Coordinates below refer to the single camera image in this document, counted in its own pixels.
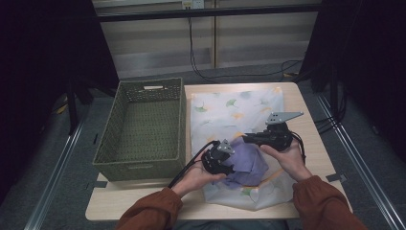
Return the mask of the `metal floor rail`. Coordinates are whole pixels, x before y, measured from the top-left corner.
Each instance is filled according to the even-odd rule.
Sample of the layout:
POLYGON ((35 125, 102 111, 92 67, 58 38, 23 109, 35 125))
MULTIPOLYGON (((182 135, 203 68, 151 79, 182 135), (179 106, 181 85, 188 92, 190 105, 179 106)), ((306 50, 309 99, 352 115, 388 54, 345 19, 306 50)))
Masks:
POLYGON ((73 132, 68 136, 65 142, 64 148, 56 162, 53 172, 47 181, 46 187, 41 194, 39 201, 34 206, 28 222, 26 223, 24 230, 40 230, 41 226, 46 218, 50 206, 56 195, 56 190, 60 183, 61 177, 67 167, 67 164, 71 158, 79 137, 82 133, 83 126, 88 117, 90 105, 86 105, 79 114, 79 124, 74 128, 73 132))
POLYGON ((317 100, 320 107, 324 110, 327 120, 331 123, 334 132, 342 143, 348 154, 354 168, 358 171, 362 181, 372 195, 372 199, 380 210, 381 214, 388 222, 391 230, 406 230, 406 221, 403 220, 396 210, 389 197, 379 185, 378 181, 372 174, 371 169, 360 154, 358 148, 354 145, 343 125, 333 119, 330 104, 323 95, 318 96, 317 100))

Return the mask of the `white wall socket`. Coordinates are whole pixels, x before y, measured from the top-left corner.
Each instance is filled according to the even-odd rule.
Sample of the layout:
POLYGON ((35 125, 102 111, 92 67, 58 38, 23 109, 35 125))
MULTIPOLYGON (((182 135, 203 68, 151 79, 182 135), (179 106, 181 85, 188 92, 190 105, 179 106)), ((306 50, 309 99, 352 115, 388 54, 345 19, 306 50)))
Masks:
POLYGON ((202 10, 204 8, 204 0, 182 0, 183 10, 202 10))

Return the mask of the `white leaf-print laundry bag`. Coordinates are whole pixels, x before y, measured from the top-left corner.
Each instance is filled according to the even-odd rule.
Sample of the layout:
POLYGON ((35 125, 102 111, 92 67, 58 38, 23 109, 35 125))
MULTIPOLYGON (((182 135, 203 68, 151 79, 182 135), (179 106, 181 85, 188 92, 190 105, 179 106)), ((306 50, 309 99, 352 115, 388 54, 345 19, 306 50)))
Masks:
MULTIPOLYGON (((264 131, 265 121, 270 113, 283 111, 283 91, 279 87, 193 94, 191 100, 192 152, 198 153, 211 141, 226 139, 231 145, 233 140, 242 138, 245 133, 264 131)), ((221 180, 212 182, 203 187, 205 201, 250 211, 290 201, 293 196, 294 180, 282 169, 277 160, 261 151, 260 153, 269 169, 258 186, 231 189, 221 180)))

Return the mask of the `black stand leg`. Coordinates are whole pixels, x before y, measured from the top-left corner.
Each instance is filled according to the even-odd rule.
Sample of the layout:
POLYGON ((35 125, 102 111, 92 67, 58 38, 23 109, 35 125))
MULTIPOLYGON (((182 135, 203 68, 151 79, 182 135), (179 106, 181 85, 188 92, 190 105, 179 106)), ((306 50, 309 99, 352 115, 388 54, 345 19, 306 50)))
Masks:
POLYGON ((69 118, 70 118, 70 131, 72 135, 79 125, 79 117, 76 106, 76 100, 82 104, 90 104, 93 102, 93 96, 89 91, 90 81, 86 78, 70 78, 66 85, 66 96, 68 102, 69 118))

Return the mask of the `black tape piece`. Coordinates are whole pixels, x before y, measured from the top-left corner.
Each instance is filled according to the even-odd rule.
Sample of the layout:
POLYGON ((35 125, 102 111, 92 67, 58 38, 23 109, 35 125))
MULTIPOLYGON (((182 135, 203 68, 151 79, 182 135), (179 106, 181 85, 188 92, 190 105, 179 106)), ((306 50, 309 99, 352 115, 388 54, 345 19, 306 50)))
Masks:
POLYGON ((348 178, 344 174, 339 174, 339 173, 327 175, 326 179, 328 182, 333 182, 333 181, 345 182, 348 180, 348 178))

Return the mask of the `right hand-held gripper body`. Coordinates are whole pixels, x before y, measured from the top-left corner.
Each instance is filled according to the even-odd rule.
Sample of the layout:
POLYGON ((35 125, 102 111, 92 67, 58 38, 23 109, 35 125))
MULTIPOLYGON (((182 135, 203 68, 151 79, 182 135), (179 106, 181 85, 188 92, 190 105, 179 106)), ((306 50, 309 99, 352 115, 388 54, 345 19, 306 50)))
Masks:
POLYGON ((300 136, 291 131, 287 121, 298 118, 303 112, 271 112, 265 121, 266 129, 256 133, 255 143, 258 146, 267 145, 277 151, 287 150, 294 139, 302 142, 300 136))

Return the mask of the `green woven basket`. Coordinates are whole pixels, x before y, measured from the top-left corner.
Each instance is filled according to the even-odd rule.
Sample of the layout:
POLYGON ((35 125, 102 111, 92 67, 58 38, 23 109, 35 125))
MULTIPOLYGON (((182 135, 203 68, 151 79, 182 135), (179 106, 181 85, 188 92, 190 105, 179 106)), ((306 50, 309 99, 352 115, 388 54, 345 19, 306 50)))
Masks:
POLYGON ((186 103, 179 78, 120 82, 93 166, 109 181, 176 176, 186 164, 186 103))

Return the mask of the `black horizontal bar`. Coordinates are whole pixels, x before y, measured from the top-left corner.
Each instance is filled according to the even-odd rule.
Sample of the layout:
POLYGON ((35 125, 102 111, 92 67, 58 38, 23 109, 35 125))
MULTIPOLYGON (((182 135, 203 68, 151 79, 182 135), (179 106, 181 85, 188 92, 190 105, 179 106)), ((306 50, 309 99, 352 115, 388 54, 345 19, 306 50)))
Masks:
POLYGON ((234 16, 234 15, 251 15, 251 14, 318 12, 321 8, 322 8, 321 4, 304 4, 304 5, 281 5, 281 6, 266 6, 266 7, 218 8, 218 9, 203 9, 203 10, 119 12, 119 13, 101 13, 97 15, 97 18, 100 22, 120 22, 120 21, 234 16))

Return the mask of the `person's left hand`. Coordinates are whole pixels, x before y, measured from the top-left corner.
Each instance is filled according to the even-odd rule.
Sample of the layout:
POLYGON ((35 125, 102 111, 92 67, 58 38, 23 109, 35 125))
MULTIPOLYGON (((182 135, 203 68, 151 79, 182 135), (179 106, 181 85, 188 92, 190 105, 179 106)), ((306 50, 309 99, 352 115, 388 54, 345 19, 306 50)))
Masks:
POLYGON ((203 164, 198 161, 194 163, 184 174, 182 179, 171 189, 180 197, 190 192, 200 190, 206 184, 222 180, 226 177, 224 173, 211 174, 207 172, 203 164))

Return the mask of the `purple cloth garment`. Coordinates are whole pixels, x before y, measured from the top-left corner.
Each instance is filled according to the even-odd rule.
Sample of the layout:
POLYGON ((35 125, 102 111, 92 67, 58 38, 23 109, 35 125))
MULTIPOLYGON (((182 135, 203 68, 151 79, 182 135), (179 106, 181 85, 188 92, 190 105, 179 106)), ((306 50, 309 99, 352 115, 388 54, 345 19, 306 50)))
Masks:
POLYGON ((231 147, 235 153, 223 164, 232 166, 235 172, 227 175, 221 182, 231 189, 258 186, 269 169, 259 149, 253 144, 245 143, 241 137, 233 140, 231 147))

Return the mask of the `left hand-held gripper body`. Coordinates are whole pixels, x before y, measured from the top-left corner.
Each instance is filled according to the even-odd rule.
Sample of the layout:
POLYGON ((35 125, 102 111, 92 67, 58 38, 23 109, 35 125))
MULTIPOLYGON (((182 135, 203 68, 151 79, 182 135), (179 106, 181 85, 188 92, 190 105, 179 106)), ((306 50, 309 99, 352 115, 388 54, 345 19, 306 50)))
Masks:
POLYGON ((235 151, 232 149, 229 142, 224 139, 223 141, 215 141, 213 147, 201 156, 201 162, 208 173, 219 174, 220 166, 229 159, 235 151))

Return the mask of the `person's right hand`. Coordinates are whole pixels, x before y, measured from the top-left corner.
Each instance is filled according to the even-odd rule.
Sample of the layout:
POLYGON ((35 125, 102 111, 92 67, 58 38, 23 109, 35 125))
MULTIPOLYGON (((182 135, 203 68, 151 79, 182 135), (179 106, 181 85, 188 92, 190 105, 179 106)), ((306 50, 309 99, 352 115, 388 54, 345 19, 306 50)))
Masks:
POLYGON ((293 140, 291 146, 284 151, 277 151, 267 145, 261 145, 259 148, 264 153, 274 157, 295 181, 300 182, 312 176, 310 170, 305 166, 298 141, 293 140))

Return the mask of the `dark curtain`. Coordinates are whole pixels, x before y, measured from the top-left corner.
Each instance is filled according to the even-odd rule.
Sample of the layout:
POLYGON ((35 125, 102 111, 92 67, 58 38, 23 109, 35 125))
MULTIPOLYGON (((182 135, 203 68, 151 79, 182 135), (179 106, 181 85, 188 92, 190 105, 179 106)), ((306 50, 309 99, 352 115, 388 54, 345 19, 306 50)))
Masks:
POLYGON ((406 160, 406 0, 322 0, 300 74, 343 83, 406 160))
POLYGON ((118 82, 92 0, 0 0, 0 204, 56 100, 118 82))

